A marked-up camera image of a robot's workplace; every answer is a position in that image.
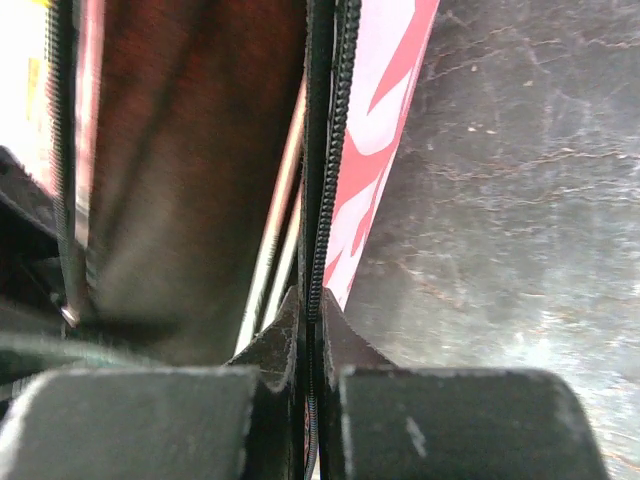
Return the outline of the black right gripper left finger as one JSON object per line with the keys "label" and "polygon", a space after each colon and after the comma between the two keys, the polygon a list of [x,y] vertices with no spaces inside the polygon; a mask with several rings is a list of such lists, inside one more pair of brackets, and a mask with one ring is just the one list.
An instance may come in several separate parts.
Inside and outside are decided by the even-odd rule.
{"label": "black right gripper left finger", "polygon": [[37,332],[1,336],[5,479],[300,479],[298,295],[222,367],[166,367]]}

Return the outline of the pink badminton racket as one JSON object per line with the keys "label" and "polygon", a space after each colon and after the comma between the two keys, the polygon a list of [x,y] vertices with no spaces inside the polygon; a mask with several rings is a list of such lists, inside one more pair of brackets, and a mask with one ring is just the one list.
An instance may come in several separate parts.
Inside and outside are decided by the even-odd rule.
{"label": "pink badminton racket", "polygon": [[242,352],[254,336],[261,332],[268,297],[296,197],[291,192],[301,159],[305,108],[306,82],[302,81],[255,263],[235,354]]}
{"label": "pink badminton racket", "polygon": [[265,310],[263,323],[261,325],[261,331],[269,328],[270,325],[275,321],[281,305],[281,300],[286,290],[289,274],[291,272],[293,260],[297,250],[301,220],[301,195],[302,188],[299,188],[295,197],[294,206],[291,212],[291,218],[289,220],[284,244],[281,250],[281,255],[272,284],[272,289],[268,297],[267,307]]}

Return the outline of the pink sport racket bag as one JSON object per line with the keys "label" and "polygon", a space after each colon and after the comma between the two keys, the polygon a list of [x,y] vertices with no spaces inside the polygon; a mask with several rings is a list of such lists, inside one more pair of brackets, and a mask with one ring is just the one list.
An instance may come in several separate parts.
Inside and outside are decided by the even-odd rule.
{"label": "pink sport racket bag", "polygon": [[320,466],[322,300],[341,310],[399,145],[434,1],[5,1],[1,336],[166,367],[236,342],[297,95],[304,475]]}

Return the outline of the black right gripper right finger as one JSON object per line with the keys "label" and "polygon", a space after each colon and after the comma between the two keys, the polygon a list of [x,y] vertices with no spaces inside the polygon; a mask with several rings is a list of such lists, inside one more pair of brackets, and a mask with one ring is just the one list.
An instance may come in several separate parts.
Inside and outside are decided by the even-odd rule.
{"label": "black right gripper right finger", "polygon": [[577,396],[540,369],[402,368],[322,300],[325,479],[604,479]]}

